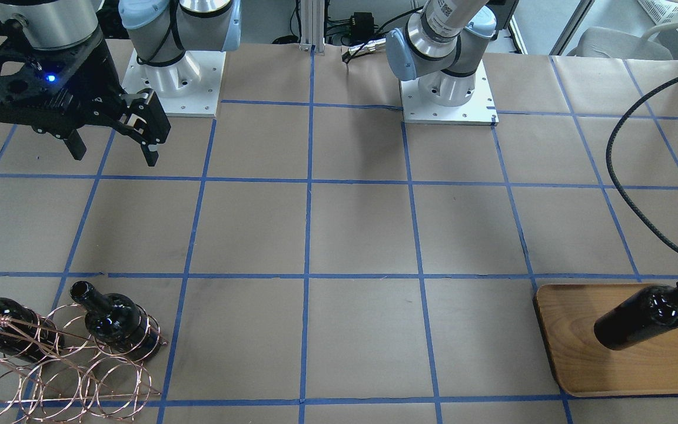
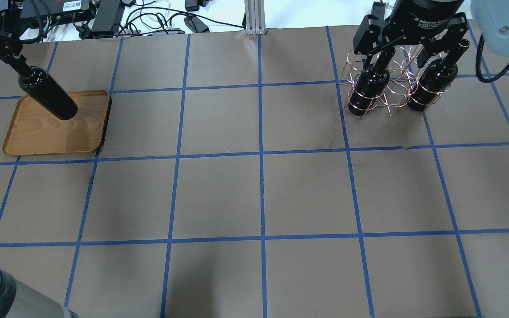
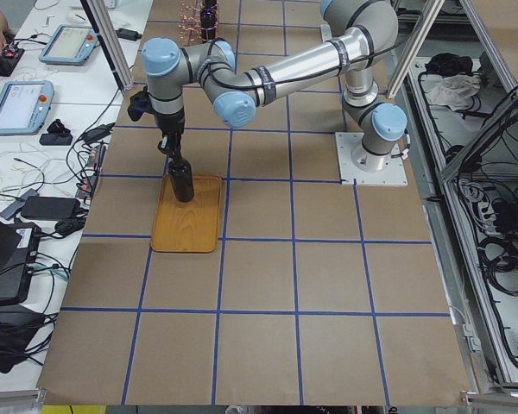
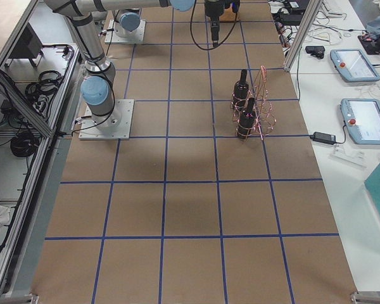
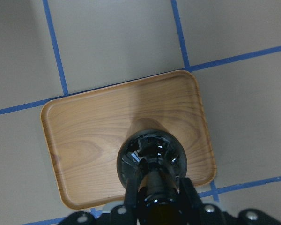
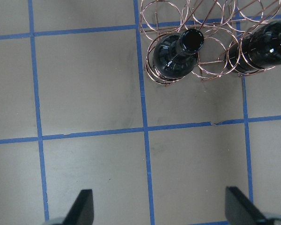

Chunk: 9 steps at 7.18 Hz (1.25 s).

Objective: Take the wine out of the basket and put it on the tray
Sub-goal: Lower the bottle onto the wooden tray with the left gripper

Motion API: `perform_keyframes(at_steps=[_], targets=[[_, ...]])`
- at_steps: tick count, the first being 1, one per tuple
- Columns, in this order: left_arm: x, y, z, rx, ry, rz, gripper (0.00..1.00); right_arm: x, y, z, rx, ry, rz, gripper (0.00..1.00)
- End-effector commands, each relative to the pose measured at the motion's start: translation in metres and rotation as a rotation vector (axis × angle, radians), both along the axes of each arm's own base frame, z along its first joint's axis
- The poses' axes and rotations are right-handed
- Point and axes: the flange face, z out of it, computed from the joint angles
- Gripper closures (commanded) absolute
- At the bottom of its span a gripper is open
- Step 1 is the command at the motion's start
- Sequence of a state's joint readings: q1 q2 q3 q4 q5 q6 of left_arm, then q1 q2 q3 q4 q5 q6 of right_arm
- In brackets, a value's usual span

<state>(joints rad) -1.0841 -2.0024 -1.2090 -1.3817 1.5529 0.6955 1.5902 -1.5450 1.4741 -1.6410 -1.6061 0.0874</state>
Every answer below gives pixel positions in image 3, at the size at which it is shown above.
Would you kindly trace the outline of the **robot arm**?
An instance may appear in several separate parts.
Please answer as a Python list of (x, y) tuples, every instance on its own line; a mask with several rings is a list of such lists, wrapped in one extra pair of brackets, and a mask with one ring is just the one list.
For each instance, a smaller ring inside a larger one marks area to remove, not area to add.
[(251, 122), (260, 106), (344, 76), (342, 106), (363, 131), (351, 153), (353, 161), (374, 172), (377, 162), (389, 159), (407, 126), (403, 110), (379, 98), (372, 72), (372, 66), (395, 47), (397, 14), (388, 1), (324, 1), (320, 12), (331, 39), (243, 73), (236, 73), (235, 56), (226, 41), (179, 47), (168, 38), (148, 40), (142, 49), (147, 85), (130, 99), (130, 119), (137, 121), (144, 113), (154, 116), (163, 136), (158, 148), (177, 160), (185, 125), (184, 85), (199, 84), (219, 119), (237, 129)]

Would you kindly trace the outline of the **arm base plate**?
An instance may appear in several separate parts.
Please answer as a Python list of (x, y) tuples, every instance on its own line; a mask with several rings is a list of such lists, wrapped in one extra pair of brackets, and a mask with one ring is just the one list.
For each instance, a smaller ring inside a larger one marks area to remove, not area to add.
[(397, 143), (389, 154), (374, 155), (363, 148), (363, 133), (337, 132), (335, 140), (342, 185), (407, 186)]

